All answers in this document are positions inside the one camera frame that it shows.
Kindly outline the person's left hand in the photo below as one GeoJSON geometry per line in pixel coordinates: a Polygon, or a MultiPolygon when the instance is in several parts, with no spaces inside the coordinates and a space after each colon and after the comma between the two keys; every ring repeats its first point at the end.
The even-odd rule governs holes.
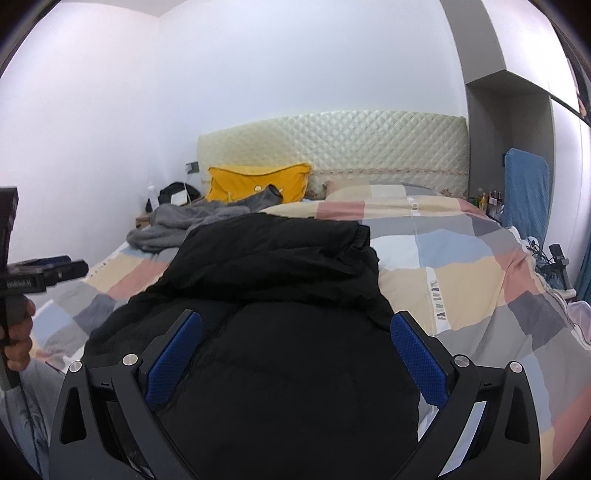
{"type": "Polygon", "coordinates": [[[26,298],[21,318],[8,328],[8,333],[1,331],[1,337],[8,336],[9,338],[8,344],[2,348],[2,352],[8,368],[12,371],[24,371],[31,360],[31,332],[35,313],[35,304],[26,298]]]}

